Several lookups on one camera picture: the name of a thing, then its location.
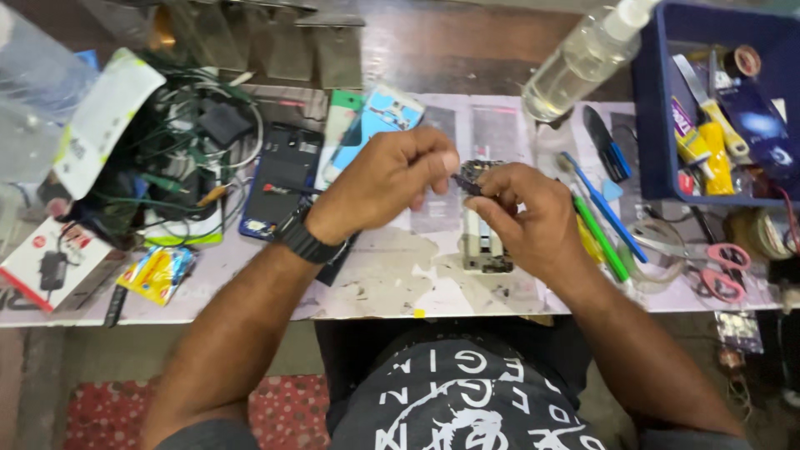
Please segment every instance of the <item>pink scissors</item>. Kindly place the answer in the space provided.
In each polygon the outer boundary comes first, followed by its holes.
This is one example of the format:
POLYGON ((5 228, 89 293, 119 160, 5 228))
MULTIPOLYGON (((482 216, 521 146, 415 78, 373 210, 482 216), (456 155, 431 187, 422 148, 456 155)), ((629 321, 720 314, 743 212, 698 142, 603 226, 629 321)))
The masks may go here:
MULTIPOLYGON (((684 259, 711 261, 722 269, 745 271, 750 268, 750 255, 740 246, 732 243, 707 244, 674 244, 664 242, 664 235, 648 227, 636 227, 631 233, 641 245, 650 247, 664 255, 677 256, 684 259), (738 255, 741 264, 735 263, 723 255, 738 255)), ((745 296, 745 289, 733 281, 728 275, 705 268, 700 271, 700 280, 708 288, 711 295, 727 303, 739 303, 745 296)))

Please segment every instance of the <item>white box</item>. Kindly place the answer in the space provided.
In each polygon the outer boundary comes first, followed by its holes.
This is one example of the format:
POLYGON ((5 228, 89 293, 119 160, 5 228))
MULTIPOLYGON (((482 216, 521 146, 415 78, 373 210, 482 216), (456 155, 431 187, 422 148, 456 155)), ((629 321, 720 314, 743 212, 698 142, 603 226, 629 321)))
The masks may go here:
POLYGON ((69 311, 124 259, 124 252, 80 225, 48 218, 0 264, 0 276, 43 311, 69 311))

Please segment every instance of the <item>spray bottle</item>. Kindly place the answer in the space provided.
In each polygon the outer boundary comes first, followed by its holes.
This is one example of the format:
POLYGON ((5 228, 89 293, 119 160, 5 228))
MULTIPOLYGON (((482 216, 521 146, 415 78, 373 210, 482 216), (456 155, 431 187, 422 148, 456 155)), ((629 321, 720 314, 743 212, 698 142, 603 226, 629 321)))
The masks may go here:
POLYGON ((525 111, 552 122, 633 59, 661 0, 621 0, 589 13, 522 88, 525 111))

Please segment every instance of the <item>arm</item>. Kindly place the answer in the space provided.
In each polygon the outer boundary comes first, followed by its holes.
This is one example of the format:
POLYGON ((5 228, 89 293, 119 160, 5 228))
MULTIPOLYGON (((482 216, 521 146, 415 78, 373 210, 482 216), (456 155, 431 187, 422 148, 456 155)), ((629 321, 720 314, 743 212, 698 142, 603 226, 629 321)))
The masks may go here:
MULTIPOLYGON (((458 153, 432 128, 375 135, 306 217, 329 245, 419 209, 428 186, 447 192, 458 153)), ((167 364, 147 416, 144 449, 197 422, 247 420, 247 396, 270 366, 292 311, 320 270, 272 243, 202 310, 167 364)))
POLYGON ((608 388, 629 412, 680 428, 743 437, 742 428, 692 359, 600 272, 581 245, 570 191, 523 164, 478 182, 467 200, 515 263, 572 311, 608 388), (526 211, 516 214, 517 205, 526 211))

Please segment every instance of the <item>black wristwatch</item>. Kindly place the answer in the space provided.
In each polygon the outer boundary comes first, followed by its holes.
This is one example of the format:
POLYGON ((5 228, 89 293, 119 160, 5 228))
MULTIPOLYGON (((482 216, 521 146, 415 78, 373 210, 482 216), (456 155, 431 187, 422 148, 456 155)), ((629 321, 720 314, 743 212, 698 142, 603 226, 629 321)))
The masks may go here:
POLYGON ((275 239, 286 245, 297 256, 314 264, 324 264, 336 258, 338 253, 347 245, 347 241, 336 245, 325 245, 313 237, 306 229, 303 221, 306 220, 309 205, 300 206, 295 212, 286 217, 275 228, 275 239))

